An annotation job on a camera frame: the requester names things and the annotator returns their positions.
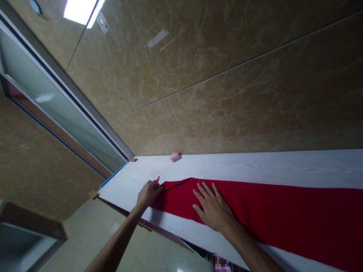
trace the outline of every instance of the blue tape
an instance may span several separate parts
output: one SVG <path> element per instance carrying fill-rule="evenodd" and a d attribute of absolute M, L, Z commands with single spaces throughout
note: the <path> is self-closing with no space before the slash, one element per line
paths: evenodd
<path fill-rule="evenodd" d="M 110 176 L 104 183 L 102 183 L 99 188 L 101 189 L 102 187 L 104 187 L 118 172 L 120 172 L 120 170 L 122 168 L 124 168 L 125 165 L 126 164 L 124 164 L 123 166 L 121 166 L 121 168 L 119 170 L 117 170 L 112 176 Z"/>

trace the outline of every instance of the white table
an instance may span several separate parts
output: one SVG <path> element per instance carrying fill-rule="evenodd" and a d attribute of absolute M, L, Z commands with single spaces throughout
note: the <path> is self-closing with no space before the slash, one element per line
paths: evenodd
<path fill-rule="evenodd" d="M 290 151 L 140 156 L 128 163 L 100 191 L 100 197 L 131 211 L 137 194 L 148 180 L 185 178 L 244 181 L 318 188 L 363 189 L 363 150 Z M 209 227 L 193 220 L 148 208 L 142 218 L 201 248 L 247 268 L 230 243 Z M 338 271 L 322 263 L 261 244 L 287 271 Z"/>

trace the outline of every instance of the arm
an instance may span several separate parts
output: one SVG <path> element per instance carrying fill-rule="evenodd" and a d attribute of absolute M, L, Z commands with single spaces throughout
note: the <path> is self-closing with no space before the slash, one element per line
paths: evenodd
<path fill-rule="evenodd" d="M 85 272 L 101 272 L 117 270 L 126 247 L 131 239 L 133 231 L 147 207 L 163 190 L 162 187 L 154 190 L 159 184 L 156 181 L 148 181 L 137 197 L 137 204 L 126 218 L 125 222 L 101 249 L 96 258 L 90 263 Z"/>
<path fill-rule="evenodd" d="M 198 183 L 201 194 L 193 190 L 203 210 L 196 204 L 193 208 L 202 221 L 220 232 L 245 261 L 251 271 L 283 271 L 283 269 L 253 240 L 233 213 L 213 183 L 214 192 L 203 182 Z"/>

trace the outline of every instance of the red fabric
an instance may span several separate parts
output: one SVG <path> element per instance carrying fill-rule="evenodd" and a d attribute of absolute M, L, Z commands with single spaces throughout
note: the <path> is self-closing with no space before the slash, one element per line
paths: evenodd
<path fill-rule="evenodd" d="M 265 244 L 347 271 L 363 271 L 363 190 L 318 189 L 189 178 L 164 182 L 151 207 L 203 224 L 197 182 L 215 183 L 250 235 Z"/>

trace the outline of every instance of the tiled floor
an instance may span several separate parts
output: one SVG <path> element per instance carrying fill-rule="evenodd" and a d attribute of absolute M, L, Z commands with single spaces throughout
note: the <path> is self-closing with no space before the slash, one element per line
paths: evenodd
<path fill-rule="evenodd" d="M 40 272 L 83 272 L 126 217 L 100 200 L 88 200 L 65 223 L 68 241 Z M 117 272 L 210 271 L 207 261 L 139 226 Z"/>

